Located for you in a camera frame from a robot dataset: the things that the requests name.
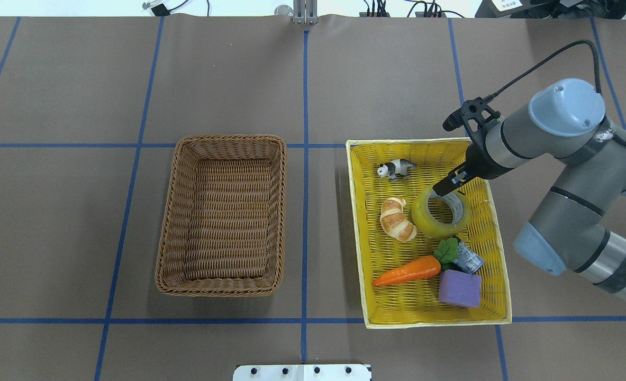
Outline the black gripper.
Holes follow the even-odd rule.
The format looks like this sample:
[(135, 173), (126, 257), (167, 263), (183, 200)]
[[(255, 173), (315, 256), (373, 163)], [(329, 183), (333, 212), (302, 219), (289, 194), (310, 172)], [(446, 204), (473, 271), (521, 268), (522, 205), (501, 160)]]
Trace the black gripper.
[(473, 178), (493, 180), (498, 177), (498, 164), (492, 159), (485, 145), (473, 139), (465, 153), (465, 162), (458, 170), (433, 184), (433, 192), (439, 197), (457, 191)]

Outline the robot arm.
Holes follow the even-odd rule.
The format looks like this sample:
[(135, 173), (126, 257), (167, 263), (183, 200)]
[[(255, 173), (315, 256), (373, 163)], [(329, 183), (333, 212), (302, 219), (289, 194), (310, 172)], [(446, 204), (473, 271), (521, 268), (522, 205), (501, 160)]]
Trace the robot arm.
[(433, 185), (445, 197), (469, 181), (493, 180), (549, 154), (564, 164), (514, 241), (514, 251), (548, 274), (565, 270), (626, 301), (626, 237), (601, 224), (626, 196), (626, 130), (606, 115), (601, 90), (582, 79), (562, 79), (525, 106), (502, 116), (496, 93), (465, 101), (444, 121), (465, 128), (465, 161)]

